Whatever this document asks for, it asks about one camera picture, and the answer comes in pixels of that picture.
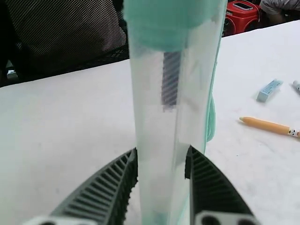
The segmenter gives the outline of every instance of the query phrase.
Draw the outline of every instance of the translucent container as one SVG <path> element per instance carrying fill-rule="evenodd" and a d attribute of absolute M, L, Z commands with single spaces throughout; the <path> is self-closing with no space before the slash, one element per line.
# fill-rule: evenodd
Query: translucent container
<path fill-rule="evenodd" d="M 187 204 L 186 153 L 205 151 L 226 4 L 125 0 L 143 225 L 178 224 Z"/>

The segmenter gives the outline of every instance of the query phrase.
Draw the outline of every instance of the eraser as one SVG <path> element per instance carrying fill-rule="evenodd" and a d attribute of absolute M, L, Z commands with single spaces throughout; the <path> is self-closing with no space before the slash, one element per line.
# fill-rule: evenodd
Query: eraser
<path fill-rule="evenodd" d="M 259 91 L 256 100 L 259 102 L 267 101 L 268 97 L 272 95 L 272 93 L 274 93 L 274 91 L 277 90 L 282 83 L 283 82 L 279 80 L 272 81 L 271 83 L 269 83 L 267 86 L 265 86 Z"/>

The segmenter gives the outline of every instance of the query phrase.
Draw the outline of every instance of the red object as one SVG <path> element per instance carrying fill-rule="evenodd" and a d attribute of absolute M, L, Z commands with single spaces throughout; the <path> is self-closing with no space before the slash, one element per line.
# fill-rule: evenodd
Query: red object
<path fill-rule="evenodd" d="M 242 3 L 249 7 L 250 10 L 244 10 L 236 7 L 234 4 Z M 227 4 L 227 11 L 224 23 L 223 37 L 234 34 L 240 34 L 246 31 L 254 30 L 258 27 L 259 6 L 253 3 L 236 0 Z"/>

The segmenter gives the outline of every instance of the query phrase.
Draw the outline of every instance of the yellow pencil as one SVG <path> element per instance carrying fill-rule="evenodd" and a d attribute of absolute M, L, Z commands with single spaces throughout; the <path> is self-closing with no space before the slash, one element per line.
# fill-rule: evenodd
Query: yellow pencil
<path fill-rule="evenodd" d="M 263 120 L 258 120 L 252 117 L 240 117 L 240 120 L 246 123 L 248 126 L 252 126 L 262 130 L 268 130 L 281 135 L 300 137 L 300 130 L 293 129 L 288 126 L 280 125 L 277 123 L 271 123 Z"/>

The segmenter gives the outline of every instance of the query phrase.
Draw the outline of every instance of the white table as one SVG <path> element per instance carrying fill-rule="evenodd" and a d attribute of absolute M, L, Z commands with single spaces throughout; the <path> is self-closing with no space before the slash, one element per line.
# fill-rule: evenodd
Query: white table
<path fill-rule="evenodd" d="M 253 116 L 300 128 L 300 22 L 222 39 L 214 84 L 217 127 L 206 155 L 264 225 L 300 222 L 300 142 L 246 127 Z M 284 84 L 267 104 L 256 92 Z M 51 212 L 135 146 L 129 61 L 0 89 L 0 222 Z M 126 224 L 139 224 L 138 190 Z"/>

